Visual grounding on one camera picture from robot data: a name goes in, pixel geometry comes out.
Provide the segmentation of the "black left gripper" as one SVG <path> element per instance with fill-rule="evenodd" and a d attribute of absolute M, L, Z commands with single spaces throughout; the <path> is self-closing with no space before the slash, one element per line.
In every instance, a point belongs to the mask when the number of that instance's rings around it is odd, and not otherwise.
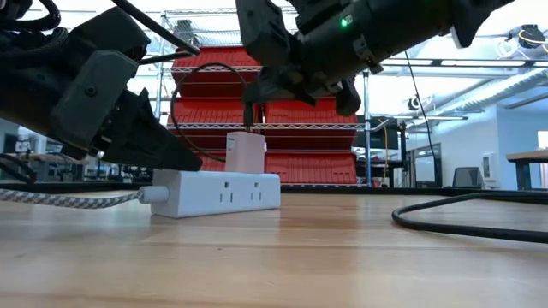
<path fill-rule="evenodd" d="M 82 159 L 104 153 L 109 163 L 198 171 L 202 160 L 162 126 L 148 91 L 127 88 L 150 40 L 113 7 L 68 36 L 68 65 L 76 76 L 50 112 L 62 153 Z"/>

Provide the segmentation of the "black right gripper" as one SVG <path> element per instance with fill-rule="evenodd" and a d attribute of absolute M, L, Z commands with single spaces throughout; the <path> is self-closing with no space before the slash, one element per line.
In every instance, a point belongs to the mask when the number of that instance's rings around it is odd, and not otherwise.
<path fill-rule="evenodd" d="M 315 106 L 318 97 L 333 96 L 338 115 L 351 116 L 358 111 L 361 99 L 352 77 L 330 85 L 322 74 L 304 70 L 303 43 L 286 29 L 276 4 L 271 0 L 235 0 L 235 4 L 242 44 L 262 66 L 242 94 L 245 105 L 295 99 Z"/>

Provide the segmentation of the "pink USB charger adapter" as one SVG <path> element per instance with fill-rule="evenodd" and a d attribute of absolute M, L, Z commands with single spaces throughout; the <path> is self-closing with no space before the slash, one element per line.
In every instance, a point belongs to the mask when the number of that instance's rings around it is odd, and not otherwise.
<path fill-rule="evenodd" d="M 228 133 L 225 170 L 236 173 L 264 173 L 265 136 L 249 132 Z"/>

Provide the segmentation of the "white rectangular power strip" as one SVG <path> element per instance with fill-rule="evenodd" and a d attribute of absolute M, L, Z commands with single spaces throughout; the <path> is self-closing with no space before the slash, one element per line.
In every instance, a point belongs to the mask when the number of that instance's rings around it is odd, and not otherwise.
<path fill-rule="evenodd" d="M 281 205 L 281 181 L 274 174 L 157 170 L 139 201 L 175 219 L 273 210 Z"/>

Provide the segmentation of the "red plastic bin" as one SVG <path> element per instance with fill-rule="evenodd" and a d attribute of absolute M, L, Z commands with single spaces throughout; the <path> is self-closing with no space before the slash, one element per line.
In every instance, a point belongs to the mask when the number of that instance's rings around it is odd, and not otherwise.
<path fill-rule="evenodd" d="M 353 152 L 268 151 L 265 172 L 278 175 L 283 184 L 355 184 Z"/>
<path fill-rule="evenodd" d="M 265 124 L 284 124 L 286 128 L 265 130 L 268 151 L 349 151 L 354 129 L 289 129 L 289 124 L 357 124 L 356 115 L 341 116 L 334 98 L 321 98 L 314 106 L 296 100 L 278 100 L 265 105 Z"/>
<path fill-rule="evenodd" d="M 208 151 L 208 154 L 210 156 L 214 156 L 217 158 L 222 158 L 223 160 L 226 158 L 226 152 L 225 151 Z M 202 166 L 200 168 L 201 171 L 225 171 L 225 161 L 218 161 L 215 159 L 212 159 L 208 156 L 205 156 L 203 154 L 198 153 L 198 157 L 202 160 Z"/>
<path fill-rule="evenodd" d="M 250 84 L 261 69 L 241 46 L 205 46 L 198 56 L 176 59 L 171 75 L 176 83 L 183 79 L 182 96 L 194 98 L 239 98 L 243 93 L 240 78 L 222 66 L 203 68 L 188 77 L 200 65 L 220 62 L 234 68 Z"/>
<path fill-rule="evenodd" d="M 177 98 L 176 122 L 186 124 L 242 124 L 244 106 L 239 98 Z M 234 129 L 180 128 L 190 141 L 205 150 L 224 150 L 226 135 Z"/>

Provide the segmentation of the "black monitor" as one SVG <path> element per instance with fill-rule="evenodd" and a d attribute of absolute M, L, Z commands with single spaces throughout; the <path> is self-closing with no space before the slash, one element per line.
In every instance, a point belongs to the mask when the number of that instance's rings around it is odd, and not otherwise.
<path fill-rule="evenodd" d="M 441 145 L 420 147 L 412 150 L 411 154 L 415 186 L 441 187 L 443 184 Z"/>

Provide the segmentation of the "grey chair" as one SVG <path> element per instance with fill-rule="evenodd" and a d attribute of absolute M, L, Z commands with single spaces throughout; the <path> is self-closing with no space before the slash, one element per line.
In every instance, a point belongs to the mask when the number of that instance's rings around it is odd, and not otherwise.
<path fill-rule="evenodd" d="M 479 188 L 484 186 L 483 176 L 478 167 L 456 168 L 453 175 L 453 187 Z"/>

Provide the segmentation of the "black ceiling device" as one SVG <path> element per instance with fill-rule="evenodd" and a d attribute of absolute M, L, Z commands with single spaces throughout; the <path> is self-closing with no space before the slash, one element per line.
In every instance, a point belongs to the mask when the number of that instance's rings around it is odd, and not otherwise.
<path fill-rule="evenodd" d="M 514 40 L 525 49 L 533 50 L 540 48 L 548 52 L 548 34 L 539 29 L 536 24 L 524 24 L 509 32 L 509 40 Z"/>

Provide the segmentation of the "wooden side table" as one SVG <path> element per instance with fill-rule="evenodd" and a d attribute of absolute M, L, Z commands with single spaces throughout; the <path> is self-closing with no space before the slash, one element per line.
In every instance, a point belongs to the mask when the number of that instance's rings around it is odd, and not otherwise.
<path fill-rule="evenodd" d="M 531 163 L 548 163 L 548 149 L 508 154 L 506 159 L 515 165 L 517 189 L 532 190 Z"/>

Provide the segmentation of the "black metal table frame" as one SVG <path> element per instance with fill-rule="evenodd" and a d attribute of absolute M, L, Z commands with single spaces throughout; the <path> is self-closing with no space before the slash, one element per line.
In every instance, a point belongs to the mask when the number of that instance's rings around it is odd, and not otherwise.
<path fill-rule="evenodd" d="M 152 183 L 121 183 L 115 181 L 82 182 L 40 182 L 25 184 L 20 182 L 0 182 L 0 188 L 33 193 L 95 193 L 107 191 L 135 191 L 149 187 Z M 502 193 L 501 190 L 479 190 L 472 188 L 371 188 L 363 185 L 337 184 L 282 184 L 282 193 L 308 194 L 360 194 L 360 195 L 432 195 L 455 197 L 469 193 Z"/>

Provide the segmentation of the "white ventilation duct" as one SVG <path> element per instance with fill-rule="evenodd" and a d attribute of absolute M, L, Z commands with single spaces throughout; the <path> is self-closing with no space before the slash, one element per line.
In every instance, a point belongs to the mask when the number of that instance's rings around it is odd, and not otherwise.
<path fill-rule="evenodd" d="M 453 113 L 468 113 L 485 108 L 519 92 L 548 82 L 548 68 L 536 68 L 507 79 L 489 81 L 472 91 L 457 96 L 449 102 L 425 108 L 429 116 L 448 116 Z"/>

